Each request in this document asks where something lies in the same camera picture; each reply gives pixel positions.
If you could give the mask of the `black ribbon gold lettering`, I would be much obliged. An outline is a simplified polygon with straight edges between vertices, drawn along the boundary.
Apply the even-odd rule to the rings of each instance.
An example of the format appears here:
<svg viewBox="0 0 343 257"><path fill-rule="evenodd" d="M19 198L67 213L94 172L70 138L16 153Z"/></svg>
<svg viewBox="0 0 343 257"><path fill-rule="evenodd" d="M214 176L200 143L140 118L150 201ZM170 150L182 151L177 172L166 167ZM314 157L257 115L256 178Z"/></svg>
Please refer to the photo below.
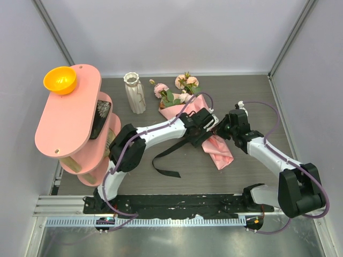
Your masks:
<svg viewBox="0 0 343 257"><path fill-rule="evenodd" d="M162 153L156 155L152 160L152 167L154 168L154 170L166 177L181 178L181 175L178 171L169 168L173 166L172 164L163 164L162 166L159 166L159 164L162 163L162 160L170 161L171 155L173 155L176 151L189 143L190 141L188 139L183 139L172 145L168 149L164 150Z"/></svg>

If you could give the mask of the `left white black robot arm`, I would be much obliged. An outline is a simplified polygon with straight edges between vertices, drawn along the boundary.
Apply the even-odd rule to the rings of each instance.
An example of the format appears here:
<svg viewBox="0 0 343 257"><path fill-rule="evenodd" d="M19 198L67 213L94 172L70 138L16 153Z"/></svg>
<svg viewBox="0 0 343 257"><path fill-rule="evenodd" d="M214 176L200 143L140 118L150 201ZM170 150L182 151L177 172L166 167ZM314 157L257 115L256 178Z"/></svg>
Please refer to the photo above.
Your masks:
<svg viewBox="0 0 343 257"><path fill-rule="evenodd" d="M171 139L183 140L182 145L191 143L201 146L212 136L212 128L219 123L212 110L202 108L190 114L179 113L176 117L147 127L125 125L109 146L108 169L103 182L94 191L93 208L104 214L113 210L114 198L126 173L141 162L145 150Z"/></svg>

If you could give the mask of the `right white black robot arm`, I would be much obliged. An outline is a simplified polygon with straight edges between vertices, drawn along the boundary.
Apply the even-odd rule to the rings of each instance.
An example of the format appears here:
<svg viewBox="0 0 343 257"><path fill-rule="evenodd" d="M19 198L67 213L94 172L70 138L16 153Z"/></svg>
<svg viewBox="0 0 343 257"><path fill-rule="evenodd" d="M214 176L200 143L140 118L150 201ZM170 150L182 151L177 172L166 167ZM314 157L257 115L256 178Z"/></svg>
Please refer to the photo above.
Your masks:
<svg viewBox="0 0 343 257"><path fill-rule="evenodd" d="M230 111L213 133L226 140L232 139L237 148L260 161L278 178L277 187L255 184L244 189L246 195L242 205L247 211L255 211L266 204L295 218L329 207L316 166L302 164L275 148L263 134L250 128L244 110Z"/></svg>

